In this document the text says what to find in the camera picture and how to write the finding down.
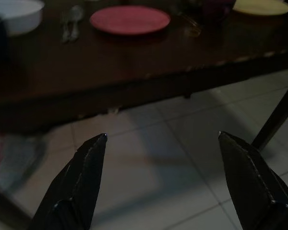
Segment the purple cup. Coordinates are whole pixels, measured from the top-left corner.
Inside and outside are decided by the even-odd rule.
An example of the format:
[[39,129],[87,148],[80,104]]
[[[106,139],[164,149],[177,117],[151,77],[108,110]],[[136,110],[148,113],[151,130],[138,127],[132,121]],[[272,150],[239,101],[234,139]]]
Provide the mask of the purple cup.
[[220,23],[228,17],[236,0],[203,0],[202,12],[204,22]]

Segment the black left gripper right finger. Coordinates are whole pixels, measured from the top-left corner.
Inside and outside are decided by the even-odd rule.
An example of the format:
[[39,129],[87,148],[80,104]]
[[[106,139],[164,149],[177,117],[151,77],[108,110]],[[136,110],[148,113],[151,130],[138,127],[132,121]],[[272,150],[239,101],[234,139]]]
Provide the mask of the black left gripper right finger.
[[259,151],[241,138],[218,135],[228,190],[243,230],[288,230],[288,186]]

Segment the yellow plate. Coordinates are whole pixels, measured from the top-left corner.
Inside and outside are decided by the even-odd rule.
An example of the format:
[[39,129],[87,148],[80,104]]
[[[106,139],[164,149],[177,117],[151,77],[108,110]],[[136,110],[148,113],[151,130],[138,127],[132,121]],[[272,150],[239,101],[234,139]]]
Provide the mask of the yellow plate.
[[278,16],[288,13],[288,3],[281,0],[236,0],[233,10],[255,16]]

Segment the gold cutlery piece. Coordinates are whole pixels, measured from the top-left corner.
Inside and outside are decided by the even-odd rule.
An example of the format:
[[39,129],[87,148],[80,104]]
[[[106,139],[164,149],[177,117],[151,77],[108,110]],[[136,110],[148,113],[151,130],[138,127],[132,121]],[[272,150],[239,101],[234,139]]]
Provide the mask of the gold cutlery piece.
[[202,26],[192,17],[183,12],[178,12],[178,15],[190,24],[189,34],[194,37],[199,37],[202,33]]

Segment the white red plastic bag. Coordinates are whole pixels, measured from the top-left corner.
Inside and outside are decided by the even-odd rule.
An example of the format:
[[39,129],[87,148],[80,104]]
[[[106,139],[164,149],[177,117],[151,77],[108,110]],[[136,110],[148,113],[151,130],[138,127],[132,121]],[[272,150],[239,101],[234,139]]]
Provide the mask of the white red plastic bag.
[[46,153],[42,137],[0,134],[0,190],[17,189],[33,173]]

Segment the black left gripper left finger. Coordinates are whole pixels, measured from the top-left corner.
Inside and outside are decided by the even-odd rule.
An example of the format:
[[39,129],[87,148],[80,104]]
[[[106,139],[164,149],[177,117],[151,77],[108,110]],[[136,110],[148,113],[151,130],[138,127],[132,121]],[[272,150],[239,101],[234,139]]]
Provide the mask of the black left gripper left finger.
[[89,230],[101,184],[108,137],[85,141],[51,182],[33,219],[32,230]]

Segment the silver fork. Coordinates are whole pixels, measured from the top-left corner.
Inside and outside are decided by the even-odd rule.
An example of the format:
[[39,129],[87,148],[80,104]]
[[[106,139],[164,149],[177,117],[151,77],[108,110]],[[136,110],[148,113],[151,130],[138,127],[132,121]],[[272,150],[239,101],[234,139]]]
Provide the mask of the silver fork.
[[70,31],[69,31],[69,17],[66,12],[61,13],[61,26],[63,29],[61,41],[62,43],[67,43],[70,40]]

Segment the silver spoon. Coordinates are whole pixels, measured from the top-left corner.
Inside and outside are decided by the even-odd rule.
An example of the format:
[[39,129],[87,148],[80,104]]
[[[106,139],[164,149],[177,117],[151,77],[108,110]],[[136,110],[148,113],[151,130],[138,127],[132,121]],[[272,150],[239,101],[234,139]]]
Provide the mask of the silver spoon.
[[81,6],[75,5],[70,9],[70,22],[72,23],[72,32],[70,35],[70,41],[76,41],[79,38],[78,23],[83,19],[84,11]]

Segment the red plate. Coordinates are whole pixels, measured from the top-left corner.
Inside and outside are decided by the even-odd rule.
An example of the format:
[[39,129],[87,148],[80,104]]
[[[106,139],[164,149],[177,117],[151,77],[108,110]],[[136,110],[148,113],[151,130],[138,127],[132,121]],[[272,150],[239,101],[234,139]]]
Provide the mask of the red plate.
[[145,35],[166,28],[171,17],[164,11],[139,5],[103,8],[90,16],[90,24],[113,35]]

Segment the white bowl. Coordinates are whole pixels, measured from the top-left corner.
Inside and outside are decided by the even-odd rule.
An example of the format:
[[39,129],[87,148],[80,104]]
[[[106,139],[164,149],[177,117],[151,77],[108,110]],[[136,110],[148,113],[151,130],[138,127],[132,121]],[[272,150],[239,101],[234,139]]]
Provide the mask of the white bowl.
[[44,2],[41,0],[0,0],[0,18],[9,37],[35,30],[42,21]]

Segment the dark wooden table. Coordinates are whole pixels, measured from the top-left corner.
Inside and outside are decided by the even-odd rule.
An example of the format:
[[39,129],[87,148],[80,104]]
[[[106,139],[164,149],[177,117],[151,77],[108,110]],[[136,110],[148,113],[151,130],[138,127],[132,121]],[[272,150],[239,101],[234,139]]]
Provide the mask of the dark wooden table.
[[[170,14],[164,29],[119,36],[93,28],[96,10],[121,3]],[[85,1],[80,37],[61,41],[60,14],[75,0],[45,0],[34,31],[8,39],[0,61],[0,133],[33,134],[65,123],[188,95],[288,69],[288,13],[231,12],[191,32],[180,0]]]

